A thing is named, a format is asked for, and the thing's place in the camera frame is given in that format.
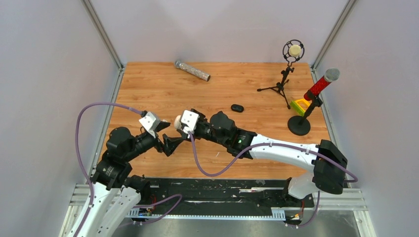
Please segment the white earbuds charging case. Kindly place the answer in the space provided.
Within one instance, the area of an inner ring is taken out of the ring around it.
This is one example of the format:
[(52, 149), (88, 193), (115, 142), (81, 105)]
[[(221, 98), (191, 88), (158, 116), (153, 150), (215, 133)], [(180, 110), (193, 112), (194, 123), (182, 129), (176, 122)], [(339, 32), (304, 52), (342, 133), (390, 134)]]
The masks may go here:
[(175, 127), (176, 130), (179, 130), (182, 128), (182, 123), (181, 123), (181, 115), (178, 115), (173, 123), (173, 126)]

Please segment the black earbuds charging case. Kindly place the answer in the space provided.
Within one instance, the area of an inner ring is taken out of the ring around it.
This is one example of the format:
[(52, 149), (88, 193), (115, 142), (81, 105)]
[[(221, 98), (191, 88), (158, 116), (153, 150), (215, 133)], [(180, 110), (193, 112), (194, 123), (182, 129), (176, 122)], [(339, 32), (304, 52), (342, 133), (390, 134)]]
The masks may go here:
[(244, 107), (242, 105), (238, 105), (238, 104), (232, 104), (231, 105), (231, 110), (237, 113), (242, 113), (244, 111)]

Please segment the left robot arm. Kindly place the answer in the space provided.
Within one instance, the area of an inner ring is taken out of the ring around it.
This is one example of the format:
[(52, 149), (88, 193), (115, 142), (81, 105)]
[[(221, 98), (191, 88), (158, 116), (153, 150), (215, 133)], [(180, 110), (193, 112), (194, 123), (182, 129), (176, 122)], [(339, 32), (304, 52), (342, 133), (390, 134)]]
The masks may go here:
[(159, 139), (158, 132), (170, 126), (168, 121), (141, 118), (140, 122), (145, 131), (137, 136), (126, 127), (111, 131), (107, 149), (89, 179), (92, 189), (69, 237), (110, 237), (135, 205), (151, 199), (150, 182), (137, 175), (129, 177), (129, 162), (152, 148), (170, 156), (182, 140), (166, 135)]

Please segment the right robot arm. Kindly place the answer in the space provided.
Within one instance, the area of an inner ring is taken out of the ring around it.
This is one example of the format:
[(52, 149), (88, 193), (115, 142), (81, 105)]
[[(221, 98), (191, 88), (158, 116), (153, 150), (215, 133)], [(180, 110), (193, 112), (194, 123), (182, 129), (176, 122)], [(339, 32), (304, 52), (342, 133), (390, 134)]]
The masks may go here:
[(269, 159), (306, 170), (305, 174), (288, 179), (282, 192), (283, 202), (288, 206), (295, 206), (317, 191), (333, 195), (343, 192), (347, 159), (329, 140), (298, 144), (271, 139), (238, 128), (222, 111), (206, 119), (196, 110), (185, 110), (179, 124), (184, 138), (193, 144), (204, 139), (223, 146), (236, 159)]

